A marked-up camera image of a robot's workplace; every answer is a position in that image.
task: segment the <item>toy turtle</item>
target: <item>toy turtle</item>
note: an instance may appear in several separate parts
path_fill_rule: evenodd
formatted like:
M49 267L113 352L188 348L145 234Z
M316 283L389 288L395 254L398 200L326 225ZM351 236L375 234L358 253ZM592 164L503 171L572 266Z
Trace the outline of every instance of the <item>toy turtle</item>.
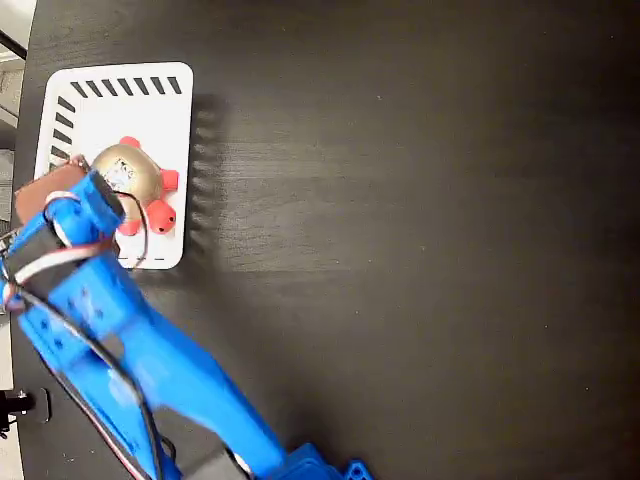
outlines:
M124 137L117 145L103 150L92 164L116 192L130 193L145 209L152 232L163 235L174 227L176 211L164 200L178 189L178 172L164 170L140 148L133 137ZM136 202L127 197L120 201L126 217L118 231L127 236L138 233L140 211Z

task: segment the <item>red turtle leg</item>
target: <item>red turtle leg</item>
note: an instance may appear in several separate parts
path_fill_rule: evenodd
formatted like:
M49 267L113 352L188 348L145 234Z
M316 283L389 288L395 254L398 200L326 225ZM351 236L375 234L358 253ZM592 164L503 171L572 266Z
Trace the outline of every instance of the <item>red turtle leg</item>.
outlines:
M122 137L120 143L123 145L131 145L132 147L140 148L140 142L133 137Z
M178 189L178 172L160 169L162 174L162 188L165 192L175 192Z

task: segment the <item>black table surface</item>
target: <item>black table surface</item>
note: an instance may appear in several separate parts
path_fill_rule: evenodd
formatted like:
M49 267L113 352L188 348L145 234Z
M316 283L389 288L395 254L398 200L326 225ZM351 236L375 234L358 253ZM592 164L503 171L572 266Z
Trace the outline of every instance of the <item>black table surface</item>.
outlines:
M183 61L186 251L135 278L288 448L378 479L637 478L639 13L41 1L15 186L52 73ZM16 386L53 397L20 428L27 480L127 478L13 332ZM181 466L213 449L161 417Z

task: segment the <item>black wire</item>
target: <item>black wire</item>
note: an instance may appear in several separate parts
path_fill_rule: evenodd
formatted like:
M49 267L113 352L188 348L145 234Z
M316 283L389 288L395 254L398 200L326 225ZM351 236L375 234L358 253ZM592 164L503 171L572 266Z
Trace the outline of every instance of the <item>black wire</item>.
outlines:
M136 202L136 207L138 207L138 212L140 213L140 221L142 222L142 228L144 229L144 247L142 249L142 255L138 258L138 261L131 268L138 268L142 261L146 258L147 252L149 251L149 224L147 223L147 216L144 213L144 209L142 208L142 204L140 200L135 195L128 192L121 192L119 190L114 190L113 193L116 195L122 195L123 197L127 197Z
M167 447L167 450L169 450L169 457L175 462L176 456L178 455L178 450L176 449L175 444L169 439L169 437L165 437L162 434L160 434L160 441L165 447Z
M93 350L93 352L98 355L98 357L100 357L102 361L106 363L107 366L120 377L125 385L129 387L136 399L136 403L140 408L140 412L142 413L142 418L145 424L145 429L147 430L147 435L149 436L149 443L151 444L151 453L153 455L153 464L155 468L156 479L163 480L164 470L162 466L162 457L160 454L160 450L162 449L162 447L160 446L160 434L158 433L158 429L156 428L155 421L153 420L153 414L151 413L149 404L144 397L144 393L137 385L135 380L124 370L124 368L111 354L111 352L109 352L100 342L91 338L86 332L79 328L73 320L67 317L64 313L60 312L54 305L49 303L47 300L43 300L37 295L34 295L24 287L10 282L7 278L5 278L4 280L7 284L9 284L9 286L14 289L15 293L23 297L27 302L45 310L49 315L61 322L65 326L65 328L69 330L74 336L85 342L89 346L89 348ZM54 373L54 377L57 377L56 379L62 384L61 379L57 376L57 374Z

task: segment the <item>black stripe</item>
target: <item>black stripe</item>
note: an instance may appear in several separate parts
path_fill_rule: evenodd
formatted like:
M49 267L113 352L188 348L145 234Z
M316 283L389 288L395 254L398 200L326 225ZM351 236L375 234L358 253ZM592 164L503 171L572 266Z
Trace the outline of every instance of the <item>black stripe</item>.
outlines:
M58 97L58 105L60 105L61 107L66 108L67 110L69 110L70 112L76 113L76 107L74 107L73 105L71 105L69 102L67 102L64 98L62 97Z
M93 90L93 93L95 93L98 97L102 97L102 92L98 89L96 82L94 82L93 80L89 80L87 81L87 85L89 85L89 88Z
M69 154L64 150L60 150L55 145L51 145L51 155L55 155L58 158L62 158L63 160L69 160Z
M58 130L57 128L53 129L53 138L57 138L61 142L68 143L69 145L71 145L72 143L71 139L67 137L64 133L62 133L60 130Z
M178 79L176 77L169 77L167 80L169 80L169 83L173 87L173 91L180 95L182 90L180 89L180 85L178 85Z
M156 87L160 95L164 95L164 87L158 77L151 77L151 83L153 83L153 86Z
M133 81L136 82L136 85L138 85L138 88L142 93L149 95L149 90L147 90L147 86L141 78L134 78Z
M119 78L118 79L118 83L120 85L122 85L122 88L124 89L125 92L127 92L127 95L129 95L130 97L133 96L133 92L131 91L131 88L129 87L129 84L127 83L127 81L124 78Z
M113 85L111 85L110 80L103 80L102 83L104 84L105 87L107 87L107 90L109 90L109 93L111 95L113 95L114 97L118 96L118 92L116 92L116 89L113 88Z
M73 122L61 113L56 113L56 122L60 122L65 127L73 128Z
M77 91L80 95L82 95L82 97L83 97L83 98L87 98L87 97L88 97L87 93L84 91L84 89L80 86L80 84L79 84L78 82L71 82L71 86L72 86L73 88L75 88L75 89L76 89L76 91Z

